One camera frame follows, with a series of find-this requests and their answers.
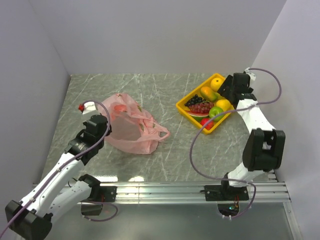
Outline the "pink plastic bag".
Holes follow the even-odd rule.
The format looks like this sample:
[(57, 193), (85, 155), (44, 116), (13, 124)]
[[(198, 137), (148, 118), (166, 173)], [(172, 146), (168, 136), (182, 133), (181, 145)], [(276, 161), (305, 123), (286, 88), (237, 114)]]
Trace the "pink plastic bag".
[(111, 133), (104, 140), (122, 152), (152, 154), (171, 134), (126, 93), (116, 93), (102, 104), (109, 112), (111, 126)]

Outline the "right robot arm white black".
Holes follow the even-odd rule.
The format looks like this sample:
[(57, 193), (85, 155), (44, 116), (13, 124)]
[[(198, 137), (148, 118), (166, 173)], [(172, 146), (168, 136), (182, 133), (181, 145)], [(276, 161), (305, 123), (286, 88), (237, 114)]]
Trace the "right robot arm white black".
[(248, 72), (228, 75), (217, 91), (231, 103), (249, 132), (242, 162), (221, 181), (220, 194), (226, 200), (246, 194), (249, 182), (282, 163), (286, 134), (272, 126), (261, 111), (250, 87), (252, 77)]

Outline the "yellow pear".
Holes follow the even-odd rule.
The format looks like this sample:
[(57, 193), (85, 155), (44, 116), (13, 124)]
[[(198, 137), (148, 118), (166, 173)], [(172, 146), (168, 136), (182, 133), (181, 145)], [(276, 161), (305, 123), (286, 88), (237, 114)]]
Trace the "yellow pear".
[(227, 99), (219, 99), (215, 103), (215, 106), (221, 108), (224, 112), (226, 112), (230, 109), (232, 105)]

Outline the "yellow apple with stem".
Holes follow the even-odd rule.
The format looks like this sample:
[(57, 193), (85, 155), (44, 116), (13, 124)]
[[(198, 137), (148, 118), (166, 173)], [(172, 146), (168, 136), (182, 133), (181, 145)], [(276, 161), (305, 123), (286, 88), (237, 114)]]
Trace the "yellow apple with stem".
[(220, 77), (215, 77), (211, 80), (210, 82), (210, 88), (214, 91), (217, 92), (219, 90), (219, 88), (222, 86), (222, 84), (224, 83), (225, 79), (224, 78), (220, 78)]

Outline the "yellow green mango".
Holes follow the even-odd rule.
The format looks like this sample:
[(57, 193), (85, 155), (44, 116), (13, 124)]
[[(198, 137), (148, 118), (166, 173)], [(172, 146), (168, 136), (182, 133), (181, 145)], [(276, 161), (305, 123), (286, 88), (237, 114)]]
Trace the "yellow green mango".
[(204, 99), (210, 102), (215, 102), (218, 98), (215, 92), (208, 86), (201, 87), (200, 94)]

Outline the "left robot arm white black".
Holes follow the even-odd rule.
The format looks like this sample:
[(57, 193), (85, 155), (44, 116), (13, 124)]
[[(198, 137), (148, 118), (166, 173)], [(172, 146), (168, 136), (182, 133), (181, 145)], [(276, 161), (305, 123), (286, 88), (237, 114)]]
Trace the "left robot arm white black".
[(112, 132), (110, 120), (101, 114), (92, 115), (83, 125), (43, 180), (21, 200), (7, 204), (7, 229), (26, 240), (43, 240), (53, 224), (76, 204), (103, 206), (115, 201), (116, 187), (105, 192), (101, 182), (89, 174), (80, 176), (74, 185), (62, 191), (72, 176), (99, 153), (104, 138)]

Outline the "green apple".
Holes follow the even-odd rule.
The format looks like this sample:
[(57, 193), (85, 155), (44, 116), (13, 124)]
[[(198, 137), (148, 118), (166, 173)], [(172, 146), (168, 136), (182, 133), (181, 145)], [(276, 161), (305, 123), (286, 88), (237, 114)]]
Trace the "green apple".
[(212, 119), (214, 122), (219, 122), (223, 117), (224, 110), (221, 107), (214, 106), (209, 111), (209, 118)]

